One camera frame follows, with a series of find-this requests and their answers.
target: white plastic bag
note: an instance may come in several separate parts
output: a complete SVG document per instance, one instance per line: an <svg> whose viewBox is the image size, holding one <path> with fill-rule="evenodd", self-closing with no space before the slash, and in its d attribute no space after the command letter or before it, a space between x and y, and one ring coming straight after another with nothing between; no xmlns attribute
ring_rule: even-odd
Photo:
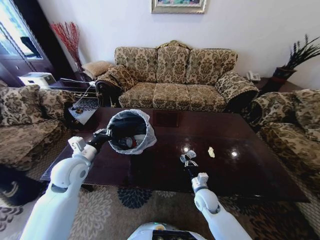
<svg viewBox="0 0 320 240"><path fill-rule="evenodd" d="M120 154L133 154L133 155L141 154L146 148L153 146L157 142L157 139L155 136L155 131L149 123L150 116L139 109L123 110L121 112L118 112L116 115L114 115L110 119L109 124L106 128L108 129L114 120L122 119L123 118L122 115L124 113L132 113L132 114L138 115L144 119L145 125L146 125L145 138L142 141L142 143L140 143L137 147L132 148L132 149L128 149L128 150L122 150L120 147L112 144L111 141L109 141L109 144L116 152L118 152Z"/></svg>

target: wall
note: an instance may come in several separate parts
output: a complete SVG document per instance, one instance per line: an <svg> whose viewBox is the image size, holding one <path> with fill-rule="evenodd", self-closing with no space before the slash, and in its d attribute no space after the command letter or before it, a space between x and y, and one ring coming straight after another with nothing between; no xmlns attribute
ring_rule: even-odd
<svg viewBox="0 0 320 240"><path fill-rule="evenodd" d="M205 14L151 14L151 0L38 0L49 22L80 28L84 63L114 61L118 46L155 47L179 40L194 48L238 52L236 71L264 77L284 65L290 46L320 36L319 0L208 0ZM290 81L320 88L320 56L300 65Z"/></svg>

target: coffee table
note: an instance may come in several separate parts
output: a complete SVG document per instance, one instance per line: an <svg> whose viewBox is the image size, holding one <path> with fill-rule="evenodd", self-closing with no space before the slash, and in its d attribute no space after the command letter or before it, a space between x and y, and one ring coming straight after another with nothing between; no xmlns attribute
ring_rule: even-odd
<svg viewBox="0 0 320 240"><path fill-rule="evenodd" d="M123 108L100 107L87 124L105 128ZM180 162L184 148L194 150L208 187L218 196L238 196L268 201L307 202L292 181L239 114L141 109L150 116L157 142L140 155L115 152L109 143L95 157L85 184L192 193L188 173ZM92 130L77 136L92 139ZM215 158L208 154L214 149ZM55 164L69 158L67 145L41 177L49 181Z"/></svg>

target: framed painting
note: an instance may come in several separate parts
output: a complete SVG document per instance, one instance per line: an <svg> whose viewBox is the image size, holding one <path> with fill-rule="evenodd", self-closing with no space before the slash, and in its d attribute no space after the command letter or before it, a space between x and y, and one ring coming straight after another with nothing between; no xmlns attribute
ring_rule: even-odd
<svg viewBox="0 0 320 240"><path fill-rule="evenodd" d="M153 14L204 14L208 0L151 0Z"/></svg>

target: sofa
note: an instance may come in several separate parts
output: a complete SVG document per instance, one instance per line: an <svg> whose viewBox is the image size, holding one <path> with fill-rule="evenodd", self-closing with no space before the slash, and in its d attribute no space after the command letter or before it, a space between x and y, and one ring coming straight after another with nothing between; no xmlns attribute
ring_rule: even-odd
<svg viewBox="0 0 320 240"><path fill-rule="evenodd" d="M171 41L157 48L117 47L114 58L123 67L96 80L101 102L110 98L113 107L239 112L259 92L233 71L238 55L230 49Z"/></svg>
<svg viewBox="0 0 320 240"><path fill-rule="evenodd" d="M249 124L308 197L297 203L320 235L320 90L266 93L250 104Z"/></svg>
<svg viewBox="0 0 320 240"><path fill-rule="evenodd" d="M0 165L27 171L67 129L74 96L63 90L0 87Z"/></svg>

